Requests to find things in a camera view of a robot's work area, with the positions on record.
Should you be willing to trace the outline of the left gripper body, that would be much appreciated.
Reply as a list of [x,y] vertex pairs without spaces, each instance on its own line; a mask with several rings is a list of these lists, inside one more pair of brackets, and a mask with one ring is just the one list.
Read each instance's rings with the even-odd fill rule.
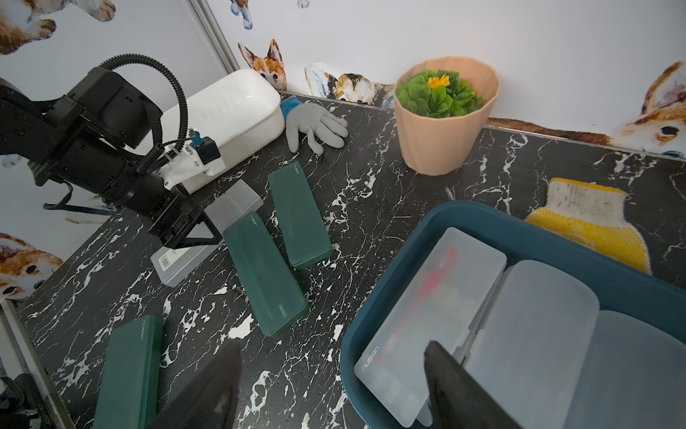
[[166,248],[217,245],[221,232],[182,186],[164,187],[155,174],[122,173],[114,181],[114,202],[146,219],[148,232]]

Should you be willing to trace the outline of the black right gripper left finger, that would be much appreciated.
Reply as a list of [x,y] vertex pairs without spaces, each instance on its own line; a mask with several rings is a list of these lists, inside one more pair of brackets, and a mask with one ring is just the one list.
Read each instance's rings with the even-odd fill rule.
[[239,403],[241,344],[227,341],[149,428],[232,428]]

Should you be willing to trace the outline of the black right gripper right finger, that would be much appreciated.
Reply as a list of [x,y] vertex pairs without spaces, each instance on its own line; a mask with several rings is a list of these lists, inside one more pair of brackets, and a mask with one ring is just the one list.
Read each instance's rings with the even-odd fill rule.
[[437,341],[423,366],[434,428],[521,428]]

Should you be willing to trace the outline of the clear case with red pen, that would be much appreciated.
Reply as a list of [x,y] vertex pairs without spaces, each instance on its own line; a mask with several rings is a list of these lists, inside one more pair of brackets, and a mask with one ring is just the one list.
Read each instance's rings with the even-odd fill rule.
[[409,428],[429,400],[424,352],[437,341],[459,350],[507,264],[505,253],[455,227],[402,258],[366,326],[377,328],[353,374],[363,389],[349,398],[370,428]]

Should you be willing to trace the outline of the teal storage box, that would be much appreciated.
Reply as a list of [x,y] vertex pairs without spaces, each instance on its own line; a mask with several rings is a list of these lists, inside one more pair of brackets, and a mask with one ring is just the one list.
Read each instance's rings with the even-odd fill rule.
[[[437,239],[448,227],[469,234],[507,257],[506,267],[473,320],[464,345],[450,353],[463,368],[499,294],[507,269],[523,260],[553,266],[583,282],[597,296],[600,312],[614,311],[633,317],[685,345],[683,290],[480,203],[452,202],[433,209],[410,235],[377,285],[394,279],[393,272],[399,268],[403,257],[416,254],[420,245]],[[353,408],[349,397],[359,395],[363,389],[355,379],[353,366],[378,326],[366,326],[365,323],[371,314],[379,312],[373,305],[375,300],[387,296],[385,292],[377,291],[377,285],[348,329],[341,352],[343,384]],[[431,426],[429,403],[430,396],[416,424],[409,428]]]

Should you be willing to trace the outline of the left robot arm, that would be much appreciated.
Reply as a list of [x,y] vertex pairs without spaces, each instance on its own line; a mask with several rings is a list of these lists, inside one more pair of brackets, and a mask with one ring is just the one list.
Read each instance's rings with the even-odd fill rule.
[[[161,109],[117,73],[129,64],[157,70],[178,100],[179,132],[164,140]],[[189,134],[189,109],[180,82],[163,64],[139,54],[116,55],[93,68],[61,98],[32,101],[1,83],[1,153],[28,159],[35,184],[66,183],[98,194],[148,220],[167,248],[219,244],[223,236],[182,184],[158,171],[186,145],[201,161],[220,153],[209,137]]]

